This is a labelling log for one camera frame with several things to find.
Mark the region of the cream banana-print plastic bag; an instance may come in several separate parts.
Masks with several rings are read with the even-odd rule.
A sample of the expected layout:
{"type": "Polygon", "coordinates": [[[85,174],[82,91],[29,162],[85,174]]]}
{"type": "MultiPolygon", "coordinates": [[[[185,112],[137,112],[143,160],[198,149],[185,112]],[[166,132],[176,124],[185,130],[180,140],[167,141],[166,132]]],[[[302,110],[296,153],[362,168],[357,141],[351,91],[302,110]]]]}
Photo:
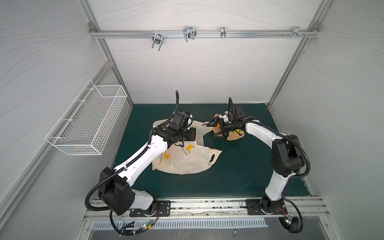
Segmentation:
{"type": "Polygon", "coordinates": [[[194,121],[192,127],[196,128],[195,140],[172,145],[153,160],[153,171],[174,175],[197,174],[210,169],[216,163],[222,151],[204,146],[204,135],[213,128],[198,121],[194,121]]]}

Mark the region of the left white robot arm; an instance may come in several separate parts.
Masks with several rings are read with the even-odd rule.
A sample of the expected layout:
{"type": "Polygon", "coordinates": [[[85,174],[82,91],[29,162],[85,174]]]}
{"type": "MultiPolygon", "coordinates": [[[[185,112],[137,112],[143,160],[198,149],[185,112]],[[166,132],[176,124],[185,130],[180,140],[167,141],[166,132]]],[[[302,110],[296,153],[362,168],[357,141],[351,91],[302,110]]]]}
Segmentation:
{"type": "Polygon", "coordinates": [[[151,140],[135,154],[114,169],[105,168],[100,174],[98,197],[118,216],[132,209],[140,209],[153,214],[157,199],[146,191],[134,190],[140,174],[158,156],[165,153],[173,144],[194,141],[196,128],[175,132],[169,127],[153,129],[151,140]]]}

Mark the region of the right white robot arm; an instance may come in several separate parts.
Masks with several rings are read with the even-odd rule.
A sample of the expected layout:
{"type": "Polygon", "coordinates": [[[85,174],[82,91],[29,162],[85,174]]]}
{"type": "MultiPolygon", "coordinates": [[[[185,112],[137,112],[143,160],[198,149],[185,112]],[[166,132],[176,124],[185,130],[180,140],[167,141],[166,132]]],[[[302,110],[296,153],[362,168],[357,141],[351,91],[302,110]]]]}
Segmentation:
{"type": "Polygon", "coordinates": [[[216,127],[216,137],[228,139],[231,132],[241,130],[265,143],[272,150],[271,164],[273,174],[259,203],[261,210],[271,215],[284,204],[284,196],[291,181],[299,177],[299,170],[306,165],[308,157],[301,148],[295,135],[284,135],[261,123],[255,117],[238,117],[230,120],[229,116],[217,115],[207,124],[216,127]]]}

